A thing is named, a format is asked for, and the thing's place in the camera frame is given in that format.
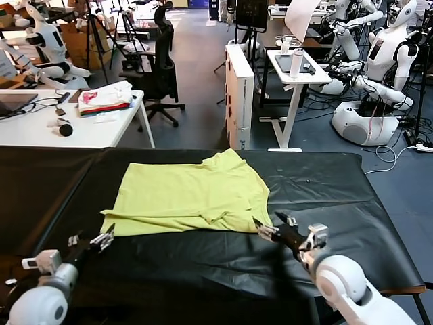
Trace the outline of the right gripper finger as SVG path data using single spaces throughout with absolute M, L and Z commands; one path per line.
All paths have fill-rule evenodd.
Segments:
M 295 217 L 291 215 L 287 215 L 285 213 L 276 211 L 275 215 L 284 223 L 289 225 L 290 227 L 297 227 L 298 223 Z
M 268 226 L 261 223 L 256 218 L 252 218 L 256 226 L 258 235 L 268 241 L 278 241 L 279 238 L 279 228 L 274 226 Z

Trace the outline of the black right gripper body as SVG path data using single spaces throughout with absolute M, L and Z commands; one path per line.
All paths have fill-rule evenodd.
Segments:
M 299 261 L 300 246 L 306 241 L 307 237 L 298 232 L 297 226 L 279 225 L 274 234 L 271 235 L 274 242 L 281 242 L 287 246 L 294 256 Z

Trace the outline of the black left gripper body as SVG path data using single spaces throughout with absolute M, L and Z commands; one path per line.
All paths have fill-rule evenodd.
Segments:
M 80 271 L 83 265 L 90 257 L 96 256 L 100 252 L 100 247 L 97 244 L 91 244 L 89 241 L 80 241 L 72 246 L 69 250 L 64 263 L 73 265 Z

